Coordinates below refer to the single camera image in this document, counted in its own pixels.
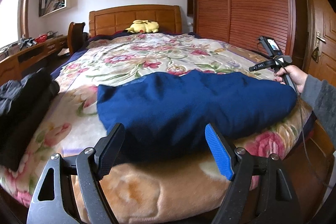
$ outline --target red basket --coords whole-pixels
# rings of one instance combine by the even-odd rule
[[[43,34],[40,37],[35,38],[34,40],[36,41],[37,44],[43,43],[47,40],[47,35]]]

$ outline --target pikachu plush toy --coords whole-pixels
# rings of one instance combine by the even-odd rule
[[[127,28],[126,31],[131,33],[158,32],[159,24],[150,20],[134,20],[131,27]]]

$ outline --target gray sleeve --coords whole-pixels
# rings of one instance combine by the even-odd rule
[[[325,80],[308,75],[301,99],[312,107],[336,147],[336,88]]]

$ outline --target metal screw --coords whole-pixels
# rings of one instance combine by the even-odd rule
[[[277,154],[271,154],[271,159],[272,160],[278,160],[279,156]]]
[[[52,160],[57,160],[59,158],[59,154],[58,153],[54,153],[51,155],[50,157]]]
[[[237,153],[239,155],[244,155],[246,153],[246,150],[244,148],[242,148],[242,147],[238,147],[237,148]]]
[[[92,152],[93,152],[93,148],[92,147],[86,148],[84,150],[84,153],[87,154],[87,155],[91,154]]]

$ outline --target wooden desk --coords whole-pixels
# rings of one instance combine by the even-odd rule
[[[26,48],[0,61],[0,85],[9,80],[21,80],[22,72],[43,58],[60,51],[67,45],[67,35],[51,38]]]

